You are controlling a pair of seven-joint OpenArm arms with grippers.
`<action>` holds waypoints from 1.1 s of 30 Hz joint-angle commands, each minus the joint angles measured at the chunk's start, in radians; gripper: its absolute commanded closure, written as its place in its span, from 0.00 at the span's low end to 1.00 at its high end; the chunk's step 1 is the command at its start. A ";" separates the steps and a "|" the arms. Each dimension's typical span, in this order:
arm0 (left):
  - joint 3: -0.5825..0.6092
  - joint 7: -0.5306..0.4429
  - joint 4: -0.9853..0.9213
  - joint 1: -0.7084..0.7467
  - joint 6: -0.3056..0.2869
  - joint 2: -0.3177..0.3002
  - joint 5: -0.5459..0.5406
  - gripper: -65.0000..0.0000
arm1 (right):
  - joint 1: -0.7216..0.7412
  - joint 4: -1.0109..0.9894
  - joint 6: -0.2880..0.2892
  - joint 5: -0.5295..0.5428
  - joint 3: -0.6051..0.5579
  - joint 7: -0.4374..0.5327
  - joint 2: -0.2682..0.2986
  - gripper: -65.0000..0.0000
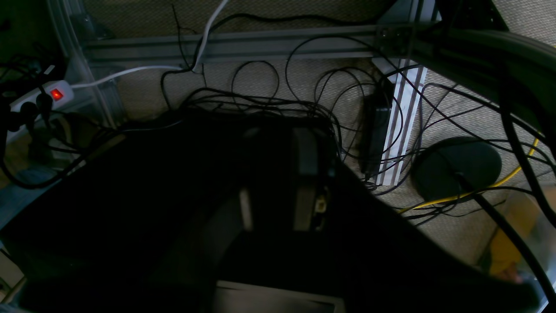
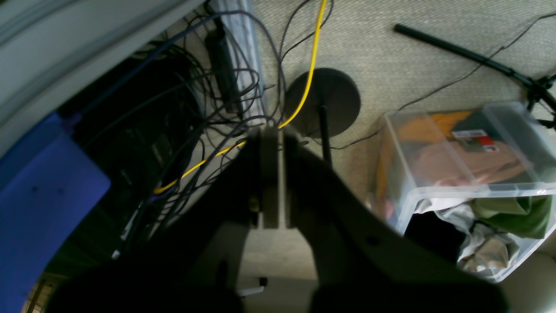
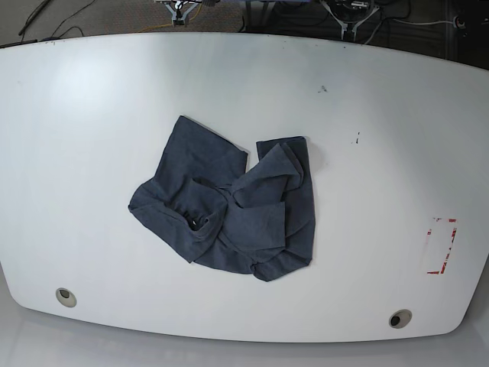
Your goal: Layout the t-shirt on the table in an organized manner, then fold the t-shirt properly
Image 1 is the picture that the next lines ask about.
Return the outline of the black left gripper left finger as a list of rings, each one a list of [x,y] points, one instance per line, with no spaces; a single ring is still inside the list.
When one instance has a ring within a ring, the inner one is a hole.
[[[247,188],[220,203],[197,211],[179,232],[165,256],[174,279],[211,305],[217,270],[234,240],[253,229],[252,207]]]

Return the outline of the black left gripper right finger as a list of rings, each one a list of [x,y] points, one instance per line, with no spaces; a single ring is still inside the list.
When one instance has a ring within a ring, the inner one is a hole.
[[[293,138],[297,173],[293,230],[320,231],[327,211],[327,190],[321,181],[318,137],[311,129],[295,127]]]

